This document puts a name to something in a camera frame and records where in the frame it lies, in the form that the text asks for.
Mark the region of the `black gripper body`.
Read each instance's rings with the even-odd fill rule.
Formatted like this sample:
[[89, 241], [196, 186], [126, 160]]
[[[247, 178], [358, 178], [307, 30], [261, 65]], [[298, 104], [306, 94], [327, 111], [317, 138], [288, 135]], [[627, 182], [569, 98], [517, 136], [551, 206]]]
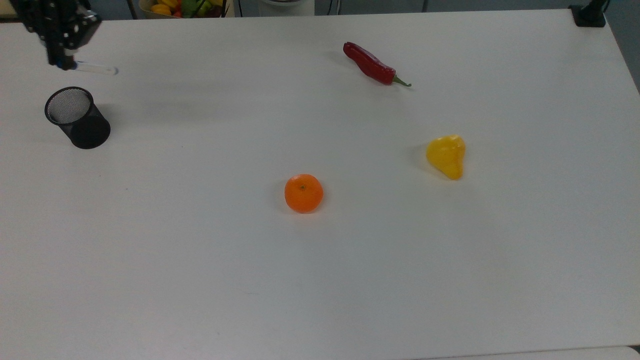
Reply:
[[78, 50], [94, 36], [102, 17], [87, 0], [10, 0], [25, 29], [45, 43]]

